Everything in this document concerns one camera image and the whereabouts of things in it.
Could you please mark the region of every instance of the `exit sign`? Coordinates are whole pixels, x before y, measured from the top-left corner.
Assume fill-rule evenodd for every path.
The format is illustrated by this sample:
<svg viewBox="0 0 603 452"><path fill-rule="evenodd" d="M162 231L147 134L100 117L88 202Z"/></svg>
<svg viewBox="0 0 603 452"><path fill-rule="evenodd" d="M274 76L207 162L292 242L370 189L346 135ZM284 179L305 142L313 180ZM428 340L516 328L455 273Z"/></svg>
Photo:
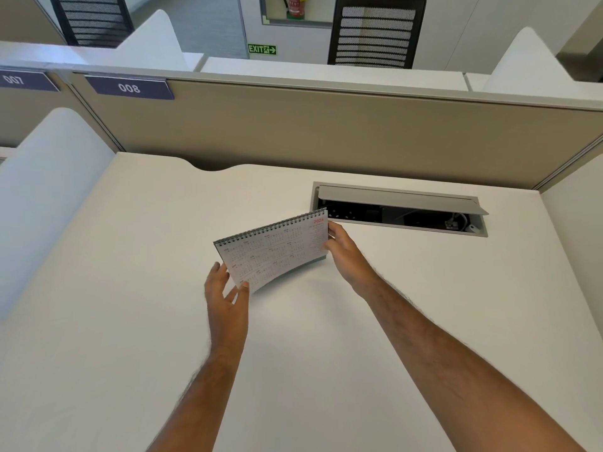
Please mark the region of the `exit sign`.
<svg viewBox="0 0 603 452"><path fill-rule="evenodd" d="M264 55L276 55L276 46L269 45L247 45L249 53L263 53Z"/></svg>

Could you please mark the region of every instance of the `red fire extinguisher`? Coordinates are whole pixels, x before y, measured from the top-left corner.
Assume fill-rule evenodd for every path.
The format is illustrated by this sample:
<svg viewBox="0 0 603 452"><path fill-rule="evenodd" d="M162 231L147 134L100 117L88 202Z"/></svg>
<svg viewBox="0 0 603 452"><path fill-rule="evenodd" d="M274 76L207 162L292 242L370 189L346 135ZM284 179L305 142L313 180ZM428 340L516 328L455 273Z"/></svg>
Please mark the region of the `red fire extinguisher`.
<svg viewBox="0 0 603 452"><path fill-rule="evenodd" d="M289 0L287 17L301 20L306 15L306 0Z"/></svg>

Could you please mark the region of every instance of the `chair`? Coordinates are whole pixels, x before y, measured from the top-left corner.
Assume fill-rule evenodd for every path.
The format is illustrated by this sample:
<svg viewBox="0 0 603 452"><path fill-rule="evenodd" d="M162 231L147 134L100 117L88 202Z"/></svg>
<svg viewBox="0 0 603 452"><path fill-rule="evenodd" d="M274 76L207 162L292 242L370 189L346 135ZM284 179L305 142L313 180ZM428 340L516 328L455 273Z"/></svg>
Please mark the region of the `chair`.
<svg viewBox="0 0 603 452"><path fill-rule="evenodd" d="M117 47L134 25L124 0L50 0L70 46Z"/></svg>
<svg viewBox="0 0 603 452"><path fill-rule="evenodd" d="M337 0L329 65L412 68L427 0Z"/></svg>

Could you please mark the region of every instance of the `person's left hand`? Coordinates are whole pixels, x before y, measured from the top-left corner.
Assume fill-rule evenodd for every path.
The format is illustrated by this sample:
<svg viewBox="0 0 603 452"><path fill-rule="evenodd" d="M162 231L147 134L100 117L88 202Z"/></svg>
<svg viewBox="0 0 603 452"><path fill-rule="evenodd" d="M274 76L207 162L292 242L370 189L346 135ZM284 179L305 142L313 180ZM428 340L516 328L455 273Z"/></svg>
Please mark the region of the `person's left hand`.
<svg viewBox="0 0 603 452"><path fill-rule="evenodd" d="M243 282L241 288L235 286L225 298L223 291L229 278L226 265L216 262L205 281L207 317L212 336L211 353L240 358L247 338L249 283Z"/></svg>

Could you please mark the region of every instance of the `spiral binding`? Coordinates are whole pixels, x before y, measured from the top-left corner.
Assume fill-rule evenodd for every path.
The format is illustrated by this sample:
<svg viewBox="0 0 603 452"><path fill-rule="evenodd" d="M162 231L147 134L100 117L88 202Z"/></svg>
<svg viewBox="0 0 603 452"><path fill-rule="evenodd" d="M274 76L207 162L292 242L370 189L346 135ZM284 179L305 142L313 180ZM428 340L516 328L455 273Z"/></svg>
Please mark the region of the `spiral binding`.
<svg viewBox="0 0 603 452"><path fill-rule="evenodd" d="M243 233L239 233L233 236L229 236L228 238L218 239L214 241L215 246L225 246L226 244L233 243L235 241L240 241L245 238L249 238L251 236L256 236L262 233L266 233L268 231L276 230L277 228L286 227L287 225L292 225L293 223L301 222L302 220L313 219L318 216L323 216L327 213L327 208L320 208L315 211L310 211L305 214L300 214L299 216L291 217L290 219L281 220L280 222L272 223L271 225L264 225L263 227L254 228L253 230L244 231Z"/></svg>

